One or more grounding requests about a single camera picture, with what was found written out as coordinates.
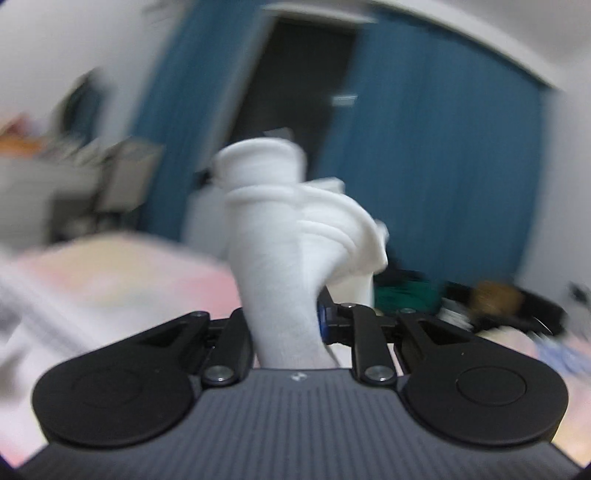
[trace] blue curtain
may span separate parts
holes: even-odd
[[[441,27],[380,9],[358,43],[316,171],[390,232],[401,264],[434,280],[511,280],[541,167],[545,88]]]
[[[200,147],[262,0],[194,3],[132,129],[132,135],[165,145],[142,209],[141,227],[172,240],[180,239]]]

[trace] brown object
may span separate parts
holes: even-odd
[[[42,138],[31,140],[16,135],[0,136],[0,155],[11,157],[34,157],[42,149]]]
[[[472,291],[470,310],[474,316],[512,316],[519,311],[522,303],[523,295],[515,287],[483,281]]]

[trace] ceiling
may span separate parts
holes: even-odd
[[[590,0],[439,0],[505,31],[560,64],[591,43]]]

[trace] green cloth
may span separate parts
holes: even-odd
[[[432,313],[439,306],[441,296],[428,281],[405,281],[396,287],[376,287],[375,307],[385,314],[400,309]]]

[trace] white sock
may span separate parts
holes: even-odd
[[[297,191],[303,151],[257,138],[223,149],[215,162],[226,192],[230,266],[261,366],[334,368],[303,281]]]
[[[388,264],[388,230],[353,199],[334,190],[324,191],[324,185],[308,182],[300,187],[304,199],[300,224],[306,233],[304,276],[309,291],[312,285],[318,294],[328,284],[336,303],[373,306],[372,277]]]

